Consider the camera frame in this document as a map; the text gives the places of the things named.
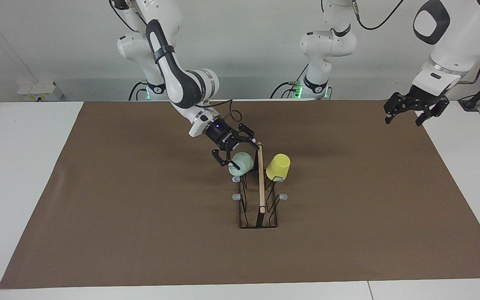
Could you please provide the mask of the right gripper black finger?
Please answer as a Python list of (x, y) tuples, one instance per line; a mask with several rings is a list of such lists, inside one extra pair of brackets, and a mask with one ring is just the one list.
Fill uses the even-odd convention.
[(225, 159), (221, 158), (220, 152), (221, 150), (219, 148), (212, 150), (212, 156), (219, 163), (219, 165), (222, 167), (225, 165), (229, 167), (232, 166), (235, 169), (240, 170), (240, 166), (232, 160), (232, 150), (225, 150)]
[(256, 143), (255, 140), (255, 132), (247, 125), (240, 123), (236, 131), (238, 133), (236, 141), (238, 141), (239, 144), (246, 143), (251, 145), (255, 150), (260, 150), (260, 146)]

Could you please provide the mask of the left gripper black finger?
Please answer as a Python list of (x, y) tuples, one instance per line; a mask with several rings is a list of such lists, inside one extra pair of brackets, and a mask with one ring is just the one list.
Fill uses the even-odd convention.
[(416, 126), (420, 127), (429, 118), (439, 117), (448, 105), (449, 102), (437, 102), (431, 108), (425, 108), (416, 119)]
[(385, 111), (385, 123), (389, 125), (397, 114), (407, 111), (405, 97), (400, 93), (393, 93), (383, 105)]

